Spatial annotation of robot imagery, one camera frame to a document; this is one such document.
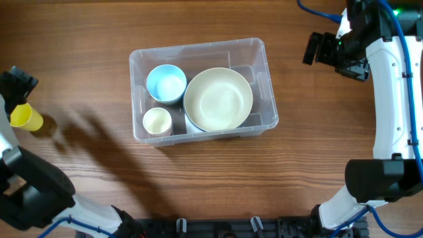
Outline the cream cup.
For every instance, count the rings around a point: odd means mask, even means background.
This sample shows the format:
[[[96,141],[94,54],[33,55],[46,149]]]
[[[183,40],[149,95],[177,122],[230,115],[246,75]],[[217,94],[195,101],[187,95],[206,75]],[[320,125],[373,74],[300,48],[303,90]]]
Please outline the cream cup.
[[[143,116],[143,127],[149,134],[160,134],[173,130],[171,114],[164,108],[149,109]]]

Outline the cream plate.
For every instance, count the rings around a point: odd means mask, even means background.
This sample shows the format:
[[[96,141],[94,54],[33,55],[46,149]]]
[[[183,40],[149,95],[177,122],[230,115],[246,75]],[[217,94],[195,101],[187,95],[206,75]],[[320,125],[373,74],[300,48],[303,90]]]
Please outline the cream plate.
[[[215,67],[189,82],[184,110],[197,126],[207,132],[238,128],[249,116],[254,96],[249,82],[238,72]]]

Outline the light blue bowl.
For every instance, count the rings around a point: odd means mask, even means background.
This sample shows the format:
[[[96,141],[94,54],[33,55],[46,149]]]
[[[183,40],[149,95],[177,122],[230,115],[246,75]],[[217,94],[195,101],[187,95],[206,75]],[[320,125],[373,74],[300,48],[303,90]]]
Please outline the light blue bowl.
[[[159,65],[147,76],[146,87],[154,99],[173,100],[183,96],[187,87],[187,78],[185,73],[175,65]]]

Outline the pink cup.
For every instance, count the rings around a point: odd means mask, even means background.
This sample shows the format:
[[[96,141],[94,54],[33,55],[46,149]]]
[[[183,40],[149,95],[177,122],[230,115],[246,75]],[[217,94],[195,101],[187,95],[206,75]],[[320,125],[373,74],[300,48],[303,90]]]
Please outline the pink cup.
[[[149,137],[151,137],[151,138],[168,137],[168,136],[171,136],[172,133],[173,133],[173,131],[172,130],[169,130],[167,132],[163,132],[163,133],[160,133],[160,134],[149,134]]]

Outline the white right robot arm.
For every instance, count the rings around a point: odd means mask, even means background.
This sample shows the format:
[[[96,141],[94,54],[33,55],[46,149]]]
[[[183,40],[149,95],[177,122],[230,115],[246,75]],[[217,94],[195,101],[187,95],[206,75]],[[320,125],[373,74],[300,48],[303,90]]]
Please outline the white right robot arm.
[[[336,34],[313,33],[303,63],[373,81],[376,134],[371,159],[348,162],[344,186],[315,217],[331,237],[377,207],[422,190],[422,6],[348,1],[330,19]]]

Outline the yellow cup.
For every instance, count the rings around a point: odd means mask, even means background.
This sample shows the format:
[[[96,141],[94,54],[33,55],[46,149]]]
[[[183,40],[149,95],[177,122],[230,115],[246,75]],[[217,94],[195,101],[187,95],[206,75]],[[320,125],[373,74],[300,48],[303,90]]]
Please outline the yellow cup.
[[[35,132],[43,123],[43,117],[28,103],[18,105],[11,113],[10,125],[14,128]]]

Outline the pink bowl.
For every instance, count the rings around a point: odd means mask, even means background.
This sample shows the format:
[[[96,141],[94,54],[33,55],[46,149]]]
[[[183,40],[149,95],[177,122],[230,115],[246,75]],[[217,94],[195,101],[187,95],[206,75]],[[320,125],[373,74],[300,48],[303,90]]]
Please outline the pink bowl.
[[[161,104],[167,104],[167,105],[179,103],[181,100],[182,100],[182,97],[179,97],[179,98],[173,99],[173,100],[159,100],[159,99],[155,99],[156,102],[161,103]]]

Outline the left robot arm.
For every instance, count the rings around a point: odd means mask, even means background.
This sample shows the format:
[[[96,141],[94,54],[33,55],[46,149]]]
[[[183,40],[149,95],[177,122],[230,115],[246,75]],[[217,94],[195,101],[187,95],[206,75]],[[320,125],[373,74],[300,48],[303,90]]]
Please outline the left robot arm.
[[[146,237],[131,215],[78,195],[62,170],[20,145],[12,117],[37,84],[15,66],[1,73],[1,220],[21,231],[42,228],[42,237],[59,226],[76,237]]]

